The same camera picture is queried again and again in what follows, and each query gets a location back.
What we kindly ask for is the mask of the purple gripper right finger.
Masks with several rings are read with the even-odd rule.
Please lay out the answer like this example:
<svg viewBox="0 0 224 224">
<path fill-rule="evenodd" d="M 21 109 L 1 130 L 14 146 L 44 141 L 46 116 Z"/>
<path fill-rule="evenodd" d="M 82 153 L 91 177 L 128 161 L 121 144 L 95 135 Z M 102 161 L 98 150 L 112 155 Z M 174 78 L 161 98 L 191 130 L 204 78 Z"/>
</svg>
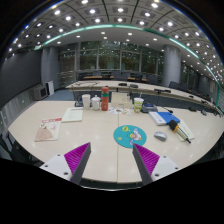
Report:
<svg viewBox="0 0 224 224">
<path fill-rule="evenodd" d="M 168 156 L 159 156 L 141 145 L 134 144 L 132 153 L 143 185 L 180 170 L 179 166 Z"/>
</svg>

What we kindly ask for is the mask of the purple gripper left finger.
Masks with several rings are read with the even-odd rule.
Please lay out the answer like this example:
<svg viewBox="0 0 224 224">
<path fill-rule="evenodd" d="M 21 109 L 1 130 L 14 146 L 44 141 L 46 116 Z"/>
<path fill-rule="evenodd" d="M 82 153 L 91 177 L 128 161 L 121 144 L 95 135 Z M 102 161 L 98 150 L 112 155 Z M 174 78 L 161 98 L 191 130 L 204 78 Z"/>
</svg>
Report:
<svg viewBox="0 0 224 224">
<path fill-rule="evenodd" d="M 56 154 L 41 169 L 79 185 L 91 154 L 91 143 L 83 144 L 66 154 Z"/>
</svg>

